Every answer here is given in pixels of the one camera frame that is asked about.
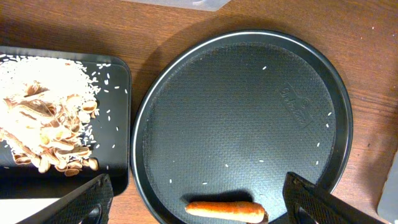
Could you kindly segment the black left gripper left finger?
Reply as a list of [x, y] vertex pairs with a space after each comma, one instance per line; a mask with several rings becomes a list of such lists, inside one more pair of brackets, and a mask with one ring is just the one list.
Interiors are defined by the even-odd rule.
[[18, 224], [107, 224], [114, 192], [108, 174], [100, 174]]

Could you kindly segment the orange carrot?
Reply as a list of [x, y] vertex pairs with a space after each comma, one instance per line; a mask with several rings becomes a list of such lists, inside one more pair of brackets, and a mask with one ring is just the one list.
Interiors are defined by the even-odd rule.
[[185, 211], [194, 216], [233, 220], [245, 223], [268, 222], [262, 205], [254, 202], [192, 202]]

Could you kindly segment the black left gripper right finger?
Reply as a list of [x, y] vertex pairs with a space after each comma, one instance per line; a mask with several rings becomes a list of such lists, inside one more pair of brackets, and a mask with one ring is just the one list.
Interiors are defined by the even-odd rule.
[[380, 223], [294, 172], [286, 174], [282, 193], [293, 224]]

